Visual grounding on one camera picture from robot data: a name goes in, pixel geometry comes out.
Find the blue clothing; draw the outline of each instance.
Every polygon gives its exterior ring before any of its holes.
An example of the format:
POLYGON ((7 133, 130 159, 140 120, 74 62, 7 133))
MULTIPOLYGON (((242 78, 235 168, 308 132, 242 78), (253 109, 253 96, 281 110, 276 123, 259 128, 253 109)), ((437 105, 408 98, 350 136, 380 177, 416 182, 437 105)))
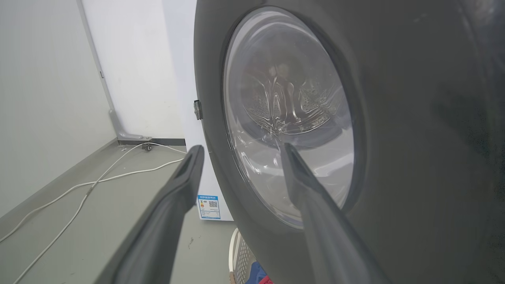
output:
POLYGON ((249 280, 245 284, 258 284, 263 278, 267 277, 267 274, 261 267, 261 265, 255 261, 251 265, 251 273, 249 274, 249 280))

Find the floor stain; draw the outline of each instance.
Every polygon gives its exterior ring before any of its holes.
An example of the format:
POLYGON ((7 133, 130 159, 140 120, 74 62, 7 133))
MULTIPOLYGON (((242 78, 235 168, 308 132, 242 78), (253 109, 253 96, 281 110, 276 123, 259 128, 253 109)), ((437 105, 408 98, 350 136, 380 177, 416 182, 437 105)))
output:
POLYGON ((193 243, 193 237, 191 237, 191 240, 189 241, 188 249, 190 250, 189 246, 193 243))

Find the red clothing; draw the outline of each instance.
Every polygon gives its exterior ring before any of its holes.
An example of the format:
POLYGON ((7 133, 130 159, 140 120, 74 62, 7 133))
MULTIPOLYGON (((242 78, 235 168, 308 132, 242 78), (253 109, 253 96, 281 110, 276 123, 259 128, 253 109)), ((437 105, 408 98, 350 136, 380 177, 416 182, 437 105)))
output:
POLYGON ((261 280, 259 284, 274 284, 274 283, 270 280, 270 277, 267 276, 263 278, 263 280, 261 280))

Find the white cable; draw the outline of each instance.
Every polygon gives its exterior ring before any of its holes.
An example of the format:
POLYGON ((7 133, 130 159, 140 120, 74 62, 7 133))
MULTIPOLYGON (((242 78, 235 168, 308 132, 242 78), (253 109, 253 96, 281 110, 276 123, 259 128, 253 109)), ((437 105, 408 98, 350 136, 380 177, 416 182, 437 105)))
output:
MULTIPOLYGON (((178 151, 178 152, 181 152, 181 153, 184 153, 186 154, 186 152, 183 152, 183 151, 180 151, 180 150, 177 150, 177 149, 174 149, 172 147, 169 147, 169 146, 166 146, 166 145, 161 145, 161 144, 158 144, 158 143, 151 143, 151 142, 146 142, 146 143, 142 143, 142 144, 153 144, 153 145, 158 145, 158 146, 163 146, 163 147, 167 147, 169 149, 172 149, 172 150, 175 150, 175 151, 178 151)), ((171 161, 171 162, 168 162, 168 163, 165 163, 157 168, 154 168, 154 169, 149 169, 149 170, 140 170, 140 171, 134 171, 134 172, 129 172, 129 173, 125 173, 125 174, 120 174, 120 175, 117 175, 117 176, 113 176, 113 177, 110 177, 110 178, 106 178, 106 179, 103 179, 102 178, 107 174, 107 172, 115 165, 117 164, 117 162, 119 162, 119 160, 121 160, 126 154, 128 154, 130 151, 132 151, 133 149, 137 148, 138 146, 142 145, 142 144, 139 144, 133 148, 131 148, 130 150, 128 150, 123 156, 121 156, 116 162, 114 162, 114 164, 112 164, 112 166, 110 166, 95 182, 86 182, 86 183, 81 183, 81 184, 78 184, 76 186, 73 186, 72 188, 70 188, 69 190, 67 190, 65 193, 63 193, 62 195, 60 195, 59 197, 57 197, 56 199, 54 199, 53 201, 35 209, 35 210, 32 210, 30 213, 28 213, 22 220, 21 222, 19 222, 19 224, 10 232, 8 233, 5 237, 3 237, 2 239, 0 239, 0 243, 2 241, 4 241, 5 239, 7 239, 10 235, 12 235, 20 226, 21 224, 26 220, 26 218, 28 218, 28 216, 30 216, 31 214, 35 213, 36 211, 38 210, 41 210, 51 204, 53 204, 54 202, 58 201, 59 199, 61 199, 63 196, 67 195, 69 192, 71 192, 72 190, 80 187, 80 186, 84 186, 84 185, 88 185, 88 184, 93 184, 91 186, 91 188, 89 189, 89 191, 86 193, 86 195, 84 196, 84 198, 82 199, 81 201, 81 204, 79 205, 79 208, 77 209, 77 212, 75 212, 75 215, 74 217, 72 217, 72 219, 70 219, 70 222, 67 223, 67 225, 60 231, 60 233, 56 236, 56 238, 37 256, 37 258, 35 258, 32 263, 30 263, 30 265, 23 271, 23 273, 16 279, 16 281, 14 281, 14 284, 17 284, 21 278, 23 278, 23 276, 30 270, 30 268, 42 257, 42 255, 44 255, 44 253, 56 242, 56 240, 63 234, 63 232, 67 229, 68 226, 70 226, 70 224, 74 221, 75 217, 77 217, 77 214, 79 214, 79 211, 81 211, 81 208, 82 208, 82 205, 84 204, 84 201, 86 200, 86 198, 89 196, 89 194, 91 193, 91 191, 93 190, 93 188, 96 186, 97 183, 99 182, 103 182, 103 181, 108 181, 108 180, 111 180, 111 179, 115 179, 115 178, 120 178, 120 177, 123 177, 123 176, 127 176, 127 175, 130 175, 130 174, 134 174, 134 173, 141 173, 141 172, 149 172, 149 171, 155 171, 157 169, 160 169, 164 166, 167 166, 167 165, 170 165, 170 164, 173 164, 173 163, 177 163, 177 162, 180 162, 182 161, 183 159, 179 159, 179 160, 176 160, 176 161, 171 161)))
POLYGON ((14 281, 13 284, 17 284, 21 278, 23 278, 23 276, 25 276, 25 274, 30 270, 30 268, 32 268, 32 266, 35 264, 35 262, 37 262, 37 260, 39 260, 39 258, 42 257, 42 255, 56 242, 56 240, 63 234, 63 232, 68 228, 68 226, 70 226, 70 223, 72 223, 72 221, 75 219, 75 217, 77 217, 77 214, 79 214, 79 211, 81 211, 81 208, 82 208, 82 205, 84 204, 84 201, 86 200, 86 198, 88 197, 88 195, 86 194, 84 196, 84 198, 82 199, 81 201, 81 205, 79 205, 79 208, 77 209, 77 212, 75 212, 74 214, 74 217, 72 217, 72 219, 70 219, 70 222, 67 223, 67 225, 63 228, 63 230, 60 231, 60 233, 56 236, 56 238, 37 256, 37 258, 35 258, 32 263, 30 263, 30 265, 28 265, 28 267, 26 267, 25 271, 23 271, 23 273, 16 279, 16 281, 14 281))

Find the black baseboard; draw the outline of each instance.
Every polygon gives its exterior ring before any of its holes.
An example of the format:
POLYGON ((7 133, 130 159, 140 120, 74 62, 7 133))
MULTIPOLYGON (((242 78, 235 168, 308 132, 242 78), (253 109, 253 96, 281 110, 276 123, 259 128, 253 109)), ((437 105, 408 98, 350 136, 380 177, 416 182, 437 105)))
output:
POLYGON ((165 146, 186 146, 183 138, 153 138, 149 141, 118 140, 119 145, 139 145, 145 142, 158 143, 165 146))

